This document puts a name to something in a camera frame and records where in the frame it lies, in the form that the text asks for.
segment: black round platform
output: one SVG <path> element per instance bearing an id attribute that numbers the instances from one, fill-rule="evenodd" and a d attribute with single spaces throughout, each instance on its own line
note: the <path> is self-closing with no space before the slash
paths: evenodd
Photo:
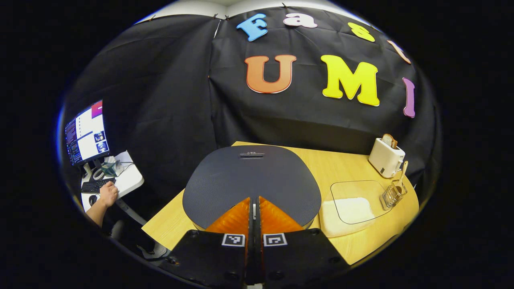
<path id="1" fill-rule="evenodd" d="M 193 223 L 205 229 L 237 203 L 259 196 L 304 227 L 321 207 L 318 184 L 302 159 L 274 146 L 235 146 L 210 153 L 189 179 L 182 204 Z"/>

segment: white ceiling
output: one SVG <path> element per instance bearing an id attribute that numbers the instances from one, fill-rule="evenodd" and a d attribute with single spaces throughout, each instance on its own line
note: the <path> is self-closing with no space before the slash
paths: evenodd
<path id="1" fill-rule="evenodd" d="M 187 1 L 198 1 L 198 0 L 179 0 L 177 2 L 187 2 Z M 216 4 L 220 4 L 223 6 L 230 6 L 236 4 L 237 2 L 241 2 L 243 0 L 202 0 L 203 2 L 212 2 Z"/>

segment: bread slice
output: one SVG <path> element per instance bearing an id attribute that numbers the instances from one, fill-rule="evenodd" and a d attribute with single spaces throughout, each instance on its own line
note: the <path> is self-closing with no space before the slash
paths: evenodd
<path id="1" fill-rule="evenodd" d="M 382 141 L 390 147 L 392 147 L 393 140 L 394 138 L 390 134 L 384 134 L 384 136 L 382 136 Z"/>

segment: person's hand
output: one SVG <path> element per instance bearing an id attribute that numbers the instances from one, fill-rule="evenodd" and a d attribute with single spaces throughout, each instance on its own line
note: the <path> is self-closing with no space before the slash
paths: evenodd
<path id="1" fill-rule="evenodd" d="M 113 182 L 107 182 L 100 188 L 100 199 L 105 206 L 110 207 L 118 199 L 118 188 Z"/>

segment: computer monitor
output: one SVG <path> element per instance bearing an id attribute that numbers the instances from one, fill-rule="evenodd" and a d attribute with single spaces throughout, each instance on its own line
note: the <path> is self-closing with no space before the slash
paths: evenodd
<path id="1" fill-rule="evenodd" d="M 102 100 L 88 106 L 64 130 L 71 165 L 81 165 L 109 153 L 103 126 Z"/>

